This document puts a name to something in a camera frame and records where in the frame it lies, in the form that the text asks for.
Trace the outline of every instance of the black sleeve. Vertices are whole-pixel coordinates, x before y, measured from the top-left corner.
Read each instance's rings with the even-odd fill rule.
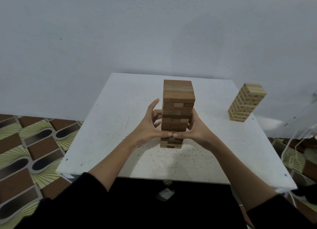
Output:
[[[256,229],[316,228],[283,196],[277,195],[247,212]]]
[[[15,228],[37,228],[42,222],[45,222],[42,228],[91,223],[92,218],[103,218],[107,194],[97,179],[83,173],[55,199],[42,199],[35,212],[23,218]]]

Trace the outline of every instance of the jenga tower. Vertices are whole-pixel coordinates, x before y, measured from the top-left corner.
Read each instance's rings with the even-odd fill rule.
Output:
[[[244,83],[229,107],[229,119],[245,122],[265,95],[266,92],[260,84]]]
[[[164,80],[161,130],[186,131],[195,103],[191,81]],[[181,148],[183,139],[161,138],[161,147]]]

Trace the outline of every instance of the patterned rug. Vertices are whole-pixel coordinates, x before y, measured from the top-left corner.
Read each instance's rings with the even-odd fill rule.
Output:
[[[70,184],[55,171],[82,123],[0,114],[0,228],[13,228]]]

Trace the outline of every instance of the hand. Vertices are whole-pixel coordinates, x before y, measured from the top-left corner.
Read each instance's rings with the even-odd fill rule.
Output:
[[[169,131],[156,129],[161,122],[155,121],[162,118],[162,110],[154,110],[158,102],[157,98],[149,105],[140,124],[125,138],[133,141],[137,145],[136,147],[140,147],[156,137],[171,137],[173,135]]]
[[[189,131],[176,132],[173,134],[173,137],[179,139],[192,139],[209,151],[212,151],[214,147],[219,143],[222,143],[221,140],[209,130],[205,123],[203,123],[194,108],[187,128]]]

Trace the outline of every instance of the left hand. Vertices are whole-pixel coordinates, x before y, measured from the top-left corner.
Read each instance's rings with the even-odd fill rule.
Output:
[[[149,105],[146,114],[140,124],[125,138],[125,140],[129,140],[130,142],[135,144],[136,148],[144,145],[153,138],[171,137],[173,135],[172,132],[156,129],[158,125],[161,124],[161,122],[155,121],[162,118],[162,110],[154,110],[154,107],[157,105],[158,102],[159,98],[154,100]]]

